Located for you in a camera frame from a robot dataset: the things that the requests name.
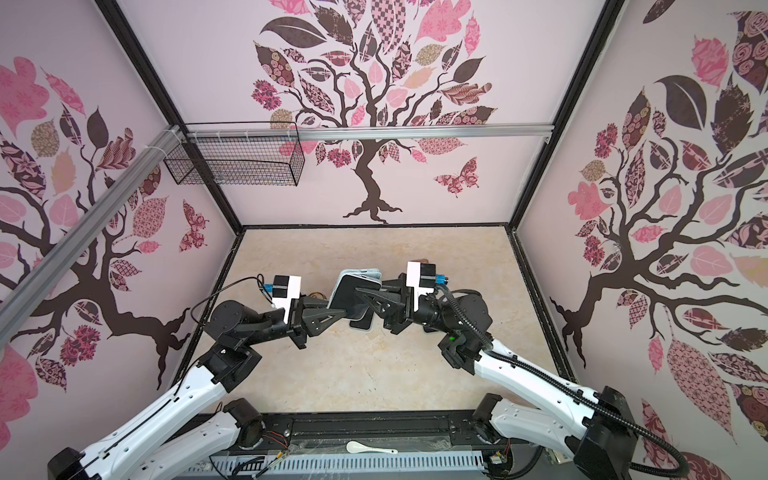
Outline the light blue phone case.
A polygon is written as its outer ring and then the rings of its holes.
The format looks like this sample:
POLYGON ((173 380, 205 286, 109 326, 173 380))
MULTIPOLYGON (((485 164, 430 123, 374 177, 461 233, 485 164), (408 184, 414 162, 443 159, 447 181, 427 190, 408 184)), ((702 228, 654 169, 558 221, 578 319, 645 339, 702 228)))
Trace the light blue phone case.
POLYGON ((336 282, 336 286, 341 289, 379 289, 381 285, 382 273, 378 269, 345 269, 336 282))

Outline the black phone sideways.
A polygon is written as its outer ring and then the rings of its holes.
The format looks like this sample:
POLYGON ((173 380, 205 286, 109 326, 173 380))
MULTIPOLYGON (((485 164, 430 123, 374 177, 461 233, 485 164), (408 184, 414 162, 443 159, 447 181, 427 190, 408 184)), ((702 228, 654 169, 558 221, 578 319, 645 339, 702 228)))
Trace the black phone sideways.
POLYGON ((330 296, 329 309, 344 309, 346 319, 359 320, 363 317, 366 307, 356 296, 356 289, 341 289, 336 285, 330 296))

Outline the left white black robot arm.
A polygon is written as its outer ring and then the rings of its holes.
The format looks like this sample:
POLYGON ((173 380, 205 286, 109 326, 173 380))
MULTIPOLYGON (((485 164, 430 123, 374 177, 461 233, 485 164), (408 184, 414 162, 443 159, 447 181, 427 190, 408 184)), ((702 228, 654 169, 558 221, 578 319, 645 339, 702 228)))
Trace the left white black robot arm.
POLYGON ((51 479, 173 479, 204 458, 232 446, 260 443, 261 414, 245 399, 226 404, 202 424, 186 425, 239 386, 260 362, 254 345, 310 337, 345 318, 345 309, 312 297, 278 299, 259 313, 237 301, 220 303, 204 327, 213 338, 182 378, 139 414, 82 451, 67 447, 47 464, 51 479))

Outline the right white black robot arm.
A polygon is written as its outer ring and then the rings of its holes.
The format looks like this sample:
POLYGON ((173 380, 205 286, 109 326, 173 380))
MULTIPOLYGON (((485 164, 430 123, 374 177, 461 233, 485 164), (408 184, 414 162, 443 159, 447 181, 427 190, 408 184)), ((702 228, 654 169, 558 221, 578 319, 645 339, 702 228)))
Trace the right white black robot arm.
POLYGON ((480 424, 490 435, 525 440, 563 453, 590 479, 627 479, 638 435, 626 398, 611 387, 602 391, 541 369, 495 340, 492 319, 481 294, 440 285, 424 295, 411 287, 378 290, 358 287, 357 299, 383 317, 390 328, 419 324, 440 331, 438 347, 454 369, 492 381, 526 401, 490 398, 480 424))

